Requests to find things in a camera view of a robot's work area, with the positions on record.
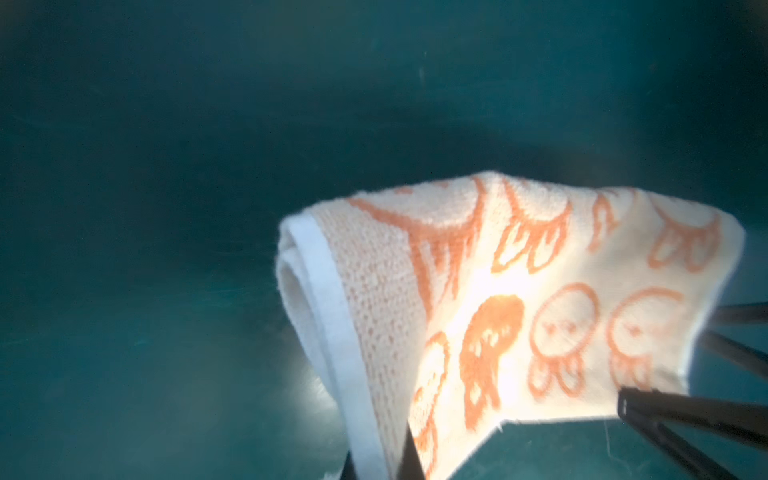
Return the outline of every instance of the orange print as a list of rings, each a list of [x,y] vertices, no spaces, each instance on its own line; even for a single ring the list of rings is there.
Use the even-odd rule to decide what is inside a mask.
[[[448,268],[448,279],[442,296],[445,296],[450,287],[453,297],[456,298],[462,262],[474,252],[480,236],[482,214],[488,196],[488,192],[480,179],[473,177],[472,180],[478,191],[475,209],[464,223],[454,227],[435,227],[406,215],[383,210],[362,198],[348,199],[350,204],[366,212],[374,220],[397,227],[408,234],[411,263],[419,286],[419,295],[424,303],[427,322],[432,320],[435,301],[432,298],[432,281],[429,277],[427,260],[422,255],[422,245],[426,244],[429,247],[435,268],[439,273],[444,273],[445,269]]]
[[[692,212],[700,216],[702,211],[706,211],[708,221],[693,227],[676,220],[669,210],[662,209],[656,202],[651,201],[656,213],[664,221],[664,228],[648,256],[648,266],[658,269],[676,260],[682,260],[686,270],[699,273],[714,258],[720,246],[720,215],[702,205],[677,199],[666,200],[671,209],[680,210],[677,212],[678,217],[688,219]],[[688,210],[676,207],[687,207]]]
[[[432,475],[437,463],[437,425],[435,424],[435,406],[437,399],[445,385],[445,378],[448,376],[449,347],[448,337],[443,332],[436,333],[426,344],[425,360],[422,364],[439,363],[439,368],[431,366],[431,375],[416,390],[413,396],[411,415],[411,431],[413,432],[413,442],[419,451],[419,459],[424,469],[427,479]]]
[[[544,302],[531,327],[533,360],[528,370],[528,389],[534,399],[544,399],[554,380],[569,397],[578,397],[584,391],[581,354],[599,318],[598,296],[585,283],[564,286]]]
[[[611,314],[607,328],[609,369],[617,389],[650,390],[653,358],[659,343],[674,336],[671,327],[683,294],[651,287],[630,295]]]
[[[525,306],[515,295],[487,299],[469,322],[458,357],[464,382],[464,420],[475,430],[488,404],[501,406],[498,396],[498,361],[518,338]]]
[[[571,218],[573,207],[569,200],[562,213],[551,220],[536,220],[531,218],[521,207],[520,201],[515,193],[515,189],[507,179],[503,179],[504,189],[507,195],[509,206],[512,209],[512,216],[509,225],[502,233],[502,239],[493,256],[491,271],[501,273],[506,271],[513,263],[520,260],[524,255],[528,255],[526,267],[528,272],[533,274],[549,265],[552,260],[560,253],[565,239],[568,235],[568,221]],[[506,263],[502,263],[502,255],[508,248],[510,237],[513,232],[513,244],[525,244],[520,250]]]
[[[632,192],[632,201],[634,202],[635,192]],[[616,227],[621,222],[616,213],[614,212],[614,206],[608,199],[608,195],[612,195],[614,198],[618,198],[621,194],[621,190],[613,190],[605,188],[598,191],[598,198],[592,205],[592,220],[594,231],[592,233],[592,241],[589,243],[587,250],[594,253],[600,249],[600,245],[608,238]]]

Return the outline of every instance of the towel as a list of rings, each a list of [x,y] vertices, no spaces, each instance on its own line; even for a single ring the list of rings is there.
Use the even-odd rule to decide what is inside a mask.
[[[503,422],[685,394],[743,242],[706,205],[485,172],[287,217],[276,274],[361,480],[395,478],[407,425],[444,480]]]

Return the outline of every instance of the cartoon eye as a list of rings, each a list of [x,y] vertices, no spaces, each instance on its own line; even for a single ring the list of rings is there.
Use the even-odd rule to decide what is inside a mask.
[[[637,325],[626,325],[625,328],[627,329],[627,333],[629,333],[629,336],[632,338],[639,337],[643,334],[643,330],[637,326]]]

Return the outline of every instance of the black tweezers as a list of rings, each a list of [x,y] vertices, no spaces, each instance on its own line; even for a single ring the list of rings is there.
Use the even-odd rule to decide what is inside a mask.
[[[709,322],[709,326],[765,324],[768,324],[768,303],[721,307],[715,311]],[[768,381],[766,353],[711,331],[701,335],[699,344]],[[768,451],[768,407],[766,406],[624,388],[619,392],[618,414],[625,423],[699,480],[738,480],[738,478],[662,422],[707,430]],[[406,444],[397,472],[397,480],[425,480],[419,454],[416,451],[411,430],[407,426],[406,431]],[[350,454],[346,456],[340,480],[365,480],[355,473]]]

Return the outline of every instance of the teal background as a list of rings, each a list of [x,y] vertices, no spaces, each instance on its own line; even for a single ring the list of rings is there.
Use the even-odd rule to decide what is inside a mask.
[[[748,231],[723,302],[765,301],[767,25],[760,0],[7,0],[3,479],[339,468],[343,426],[273,255],[282,217],[356,190],[495,169],[703,201]],[[691,382],[768,401],[706,353]],[[768,472],[686,435],[742,478]],[[455,478],[683,475],[586,422],[507,425]]]

